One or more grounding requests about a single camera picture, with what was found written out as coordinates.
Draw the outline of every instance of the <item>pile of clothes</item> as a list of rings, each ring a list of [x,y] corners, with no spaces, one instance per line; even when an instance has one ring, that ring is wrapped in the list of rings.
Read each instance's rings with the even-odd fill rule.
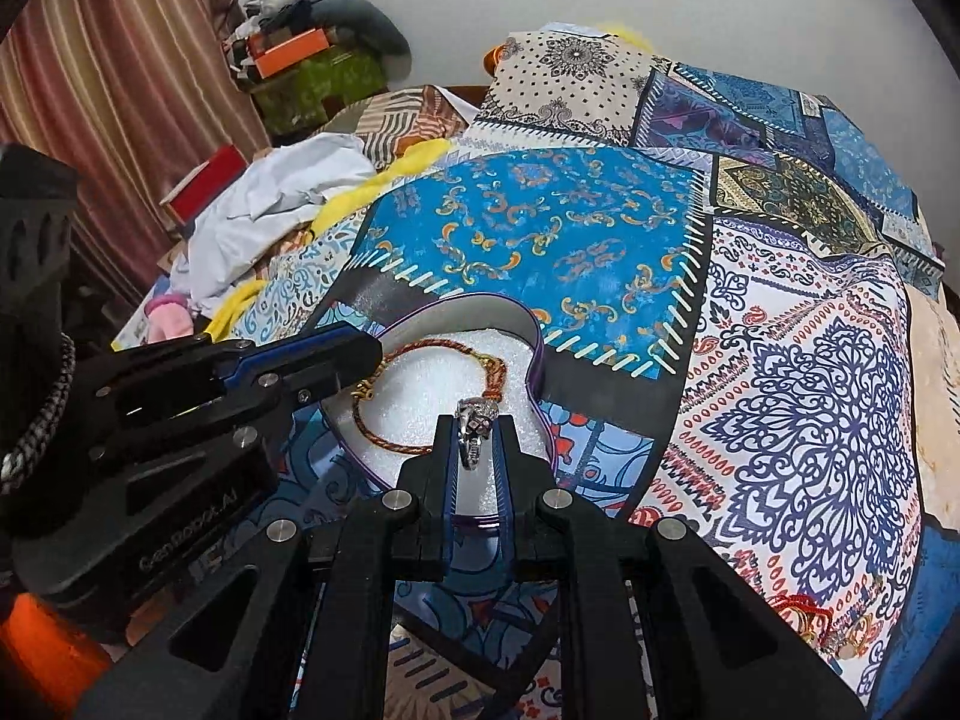
[[[362,46],[375,55],[408,55],[410,45],[394,23],[366,0],[248,0],[247,15],[224,41],[224,54],[241,87],[261,81],[252,46],[280,45],[311,29],[322,29],[332,46]]]

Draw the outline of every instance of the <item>white foam padding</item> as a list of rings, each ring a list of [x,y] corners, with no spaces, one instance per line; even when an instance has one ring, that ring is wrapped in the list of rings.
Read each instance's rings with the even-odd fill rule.
[[[533,357],[531,348],[498,330],[473,330],[427,338],[459,341],[506,362],[507,381],[499,404],[500,413],[508,413],[514,418],[520,449],[528,455],[546,459],[544,429],[527,398],[526,373]],[[456,412],[458,400],[478,397],[485,388],[483,367],[474,357],[455,349],[427,346],[400,355],[387,365],[374,382],[373,400],[362,402],[360,413],[367,427],[389,442],[432,445],[438,416],[442,413],[452,415]],[[353,421],[351,398],[336,397],[325,403],[325,410],[364,465],[395,487],[400,466],[410,456],[389,452],[363,437]],[[468,517],[496,514],[489,441],[484,442],[476,469],[460,468],[456,511]]]

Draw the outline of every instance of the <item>pink fuzzy object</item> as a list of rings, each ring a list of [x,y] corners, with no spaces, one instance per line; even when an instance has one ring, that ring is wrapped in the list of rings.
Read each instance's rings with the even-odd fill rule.
[[[143,307],[147,317],[147,343],[170,341],[193,334],[193,317],[187,311],[186,295],[157,295]]]

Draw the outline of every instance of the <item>red book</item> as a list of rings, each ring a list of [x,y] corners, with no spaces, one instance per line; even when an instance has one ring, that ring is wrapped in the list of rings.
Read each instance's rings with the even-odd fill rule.
[[[188,236],[193,231],[193,220],[221,191],[227,189],[247,169],[247,161],[232,143],[223,146],[202,165],[184,177],[160,201],[176,226]]]

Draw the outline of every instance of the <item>black and white braided cord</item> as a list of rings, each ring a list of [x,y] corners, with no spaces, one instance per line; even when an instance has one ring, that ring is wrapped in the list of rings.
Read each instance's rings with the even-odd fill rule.
[[[69,336],[61,334],[61,371],[53,389],[43,402],[43,407],[13,449],[3,456],[0,466],[0,496],[9,495],[24,483],[34,472],[37,463],[47,451],[54,437],[64,406],[70,396],[73,372],[77,367],[77,354]]]

